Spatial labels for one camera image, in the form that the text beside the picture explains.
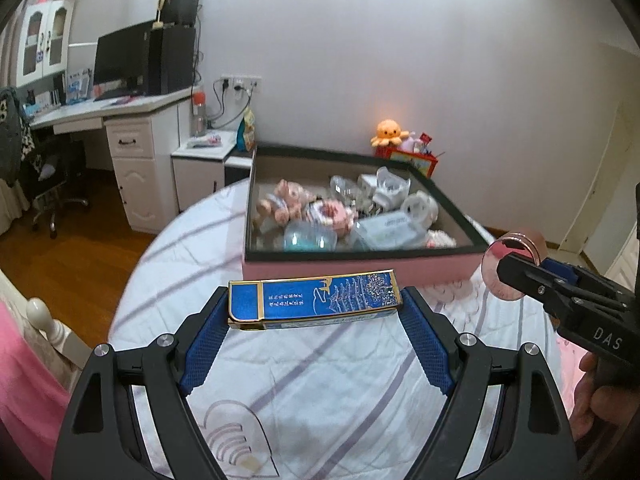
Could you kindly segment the person right hand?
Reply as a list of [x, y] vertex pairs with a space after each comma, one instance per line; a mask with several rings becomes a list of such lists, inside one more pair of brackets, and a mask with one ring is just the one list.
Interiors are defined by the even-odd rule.
[[598, 358], [588, 352], [579, 363], [584, 372], [574, 390], [574, 408], [570, 414], [570, 429], [575, 441], [585, 437], [596, 419], [616, 426], [626, 426], [639, 408], [639, 390], [612, 386], [596, 386]]

